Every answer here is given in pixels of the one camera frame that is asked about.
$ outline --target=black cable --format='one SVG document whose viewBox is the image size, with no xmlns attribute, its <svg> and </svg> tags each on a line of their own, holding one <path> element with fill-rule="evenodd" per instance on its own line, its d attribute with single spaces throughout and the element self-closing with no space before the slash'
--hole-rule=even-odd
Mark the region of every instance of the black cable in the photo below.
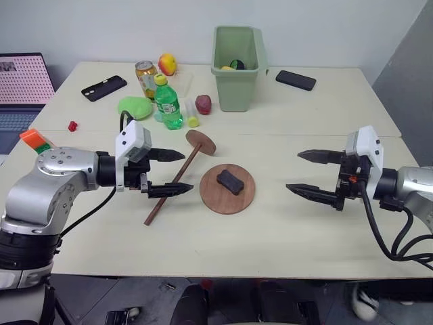
<svg viewBox="0 0 433 325">
<path fill-rule="evenodd" d="M 120 113 L 120 126 L 119 126 L 119 131 L 122 132 L 123 130 L 123 124 L 124 124 L 124 116 L 127 115 L 128 116 L 128 123 L 131 122 L 131 120 L 133 120 L 134 118 L 132 117 L 131 114 L 129 114 L 128 111 L 123 110 Z M 65 236 L 68 232 L 70 232 L 72 229 L 74 229 L 76 226 L 78 226 L 80 223 L 82 223 L 84 220 L 86 220 L 87 218 L 89 218 L 92 214 L 94 214 L 95 212 L 97 212 L 98 210 L 100 210 L 100 208 L 102 208 L 104 205 L 107 204 L 107 202 L 109 200 L 111 200 L 111 198 L 113 197 L 113 195 L 115 195 L 116 193 L 116 186 L 113 187 L 113 189 L 111 190 L 110 194 L 108 194 L 108 196 L 106 197 L 106 199 L 104 201 L 102 201 L 97 207 L 95 207 L 92 211 L 86 213 L 85 215 L 83 215 L 80 219 L 78 219 L 77 221 L 75 221 L 72 225 L 70 225 L 69 227 L 67 227 L 61 234 L 60 234 L 60 238 L 62 238 L 63 236 Z"/>
<path fill-rule="evenodd" d="M 57 310 L 57 313 L 59 314 L 60 318 L 62 319 L 63 323 L 65 325 L 72 325 L 71 321 L 69 320 L 68 316 L 66 315 L 66 312 L 63 309 L 62 304 L 59 302 L 57 297 L 55 298 L 54 303 L 55 310 Z"/>
<path fill-rule="evenodd" d="M 398 254 L 396 254 L 396 255 L 392 254 L 388 250 L 388 248 L 386 247 L 385 242 L 384 242 L 382 236 L 380 235 L 378 225 L 374 219 L 373 210 L 371 209 L 370 199 L 368 198 L 367 190 L 365 189 L 365 182 L 360 181 L 358 183 L 358 185 L 359 185 L 359 189 L 361 192 L 361 197 L 362 197 L 363 202 L 364 202 L 365 212 L 367 213 L 367 218 L 368 218 L 368 222 L 370 224 L 371 231 L 373 232 L 373 235 L 374 235 L 376 241 L 378 242 L 380 249 L 385 254 L 385 256 L 387 256 L 387 258 L 389 258 L 393 261 L 415 261 L 415 262 L 418 262 L 419 264 L 421 264 L 421 265 L 423 265 L 423 266 L 425 266 L 428 269 L 431 269 L 433 271 L 433 266 L 427 264 L 427 261 L 433 260 L 433 254 L 424 253 L 424 254 L 415 254 L 415 255 L 404 256 L 404 253 L 406 253 L 411 247 L 413 247 L 413 245 L 417 244 L 421 240 L 433 238 L 433 235 L 419 236 L 419 237 L 411 240 L 408 244 L 406 244 Z M 409 209 L 406 209 L 405 212 L 408 215 L 408 219 L 410 219 L 411 216 L 413 216 Z M 398 246 L 398 244 L 400 244 L 400 242 L 397 239 L 399 239 L 401 241 L 408 231 L 409 231 L 409 229 L 406 229 L 406 226 L 405 226 L 401 230 L 400 234 L 398 234 L 396 240 L 394 241 L 395 244 L 397 243 L 396 244 L 397 246 Z"/>
<path fill-rule="evenodd" d="M 410 242 L 408 242 L 404 247 L 400 250 L 398 255 L 404 255 L 407 253 L 409 249 L 413 247 L 413 245 L 417 244 L 418 242 L 421 242 L 422 240 L 426 239 L 433 239 L 433 235 L 422 235 L 418 236 L 417 238 L 412 239 Z"/>
<path fill-rule="evenodd" d="M 127 115 L 128 116 L 128 120 L 127 120 L 127 124 L 129 124 L 129 122 L 131 122 L 134 118 L 131 114 L 129 114 L 129 112 L 127 110 L 123 110 L 120 113 L 120 127 L 119 127 L 119 132 L 122 132 L 123 130 L 123 124 L 124 124 L 124 116 Z"/>
<path fill-rule="evenodd" d="M 403 229 L 400 231 L 400 233 L 395 238 L 394 243 L 392 244 L 391 254 L 393 254 L 393 255 L 397 255 L 398 246 L 400 246 L 401 241 L 407 235 L 407 233 L 409 232 L 409 230 L 411 229 L 412 224 L 413 224 L 412 211 L 410 211 L 407 207 L 404 207 L 403 210 L 407 214 L 407 222 L 406 222 L 405 226 L 403 227 Z"/>
<path fill-rule="evenodd" d="M 67 227 L 61 234 L 60 234 L 60 238 L 62 238 L 63 236 L 65 236 L 68 232 L 70 232 L 72 229 L 74 229 L 76 226 L 78 226 L 80 223 L 82 223 L 84 220 L 86 220 L 88 217 L 90 217 L 92 214 L 94 214 L 96 211 L 100 210 L 100 208 L 102 208 L 104 205 L 107 204 L 107 202 L 109 200 L 111 200 L 111 198 L 113 197 L 113 195 L 115 195 L 116 193 L 116 187 L 114 187 L 110 194 L 108 194 L 108 196 L 106 197 L 106 199 L 104 201 L 102 201 L 97 207 L 95 207 L 92 211 L 86 213 L 85 215 L 83 215 L 80 219 L 78 219 L 77 221 L 75 221 L 72 225 L 70 225 L 69 227 Z"/>
</svg>

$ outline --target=laptop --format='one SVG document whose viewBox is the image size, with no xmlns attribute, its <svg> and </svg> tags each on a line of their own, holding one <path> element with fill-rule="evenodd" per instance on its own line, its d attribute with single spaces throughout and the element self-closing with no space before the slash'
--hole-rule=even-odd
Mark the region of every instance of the laptop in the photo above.
<svg viewBox="0 0 433 325">
<path fill-rule="evenodd" d="M 53 95 L 41 53 L 0 53 L 0 154 L 11 152 Z"/>
</svg>

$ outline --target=smartphone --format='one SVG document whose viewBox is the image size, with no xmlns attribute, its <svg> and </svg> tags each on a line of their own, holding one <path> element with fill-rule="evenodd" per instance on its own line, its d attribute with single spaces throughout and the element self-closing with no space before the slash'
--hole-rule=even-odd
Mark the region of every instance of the smartphone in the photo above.
<svg viewBox="0 0 433 325">
<path fill-rule="evenodd" d="M 302 76 L 293 72 L 281 70 L 275 78 L 279 83 L 310 91 L 316 84 L 316 79 Z"/>
<path fill-rule="evenodd" d="M 96 83 L 88 88 L 84 88 L 81 93 L 91 102 L 107 96 L 109 93 L 116 91 L 127 85 L 127 82 L 119 76 L 110 77 L 100 83 Z"/>
</svg>

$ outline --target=white wall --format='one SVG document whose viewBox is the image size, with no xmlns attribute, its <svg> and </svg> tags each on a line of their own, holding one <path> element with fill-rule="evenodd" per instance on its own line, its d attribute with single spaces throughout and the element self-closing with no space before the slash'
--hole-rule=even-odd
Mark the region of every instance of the white wall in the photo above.
<svg viewBox="0 0 433 325">
<path fill-rule="evenodd" d="M 433 166 L 433 0 L 422 9 L 373 89 L 418 164 Z"/>
<path fill-rule="evenodd" d="M 209 63 L 213 28 L 261 28 L 270 65 L 360 66 L 373 83 L 426 0 L 2 0 L 0 51 L 41 51 L 62 81 L 81 60 Z"/>
</svg>

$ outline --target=yellow bottle cap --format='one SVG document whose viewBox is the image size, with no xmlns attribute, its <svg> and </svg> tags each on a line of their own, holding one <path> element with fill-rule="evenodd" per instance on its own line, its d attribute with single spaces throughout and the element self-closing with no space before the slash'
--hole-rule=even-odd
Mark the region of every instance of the yellow bottle cap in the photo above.
<svg viewBox="0 0 433 325">
<path fill-rule="evenodd" d="M 198 127 L 199 125 L 198 118 L 196 118 L 195 116 L 187 118 L 187 123 L 189 127 Z"/>
<path fill-rule="evenodd" d="M 167 77 L 162 73 L 155 74 L 154 80 L 157 86 L 163 86 L 167 84 Z"/>
</svg>

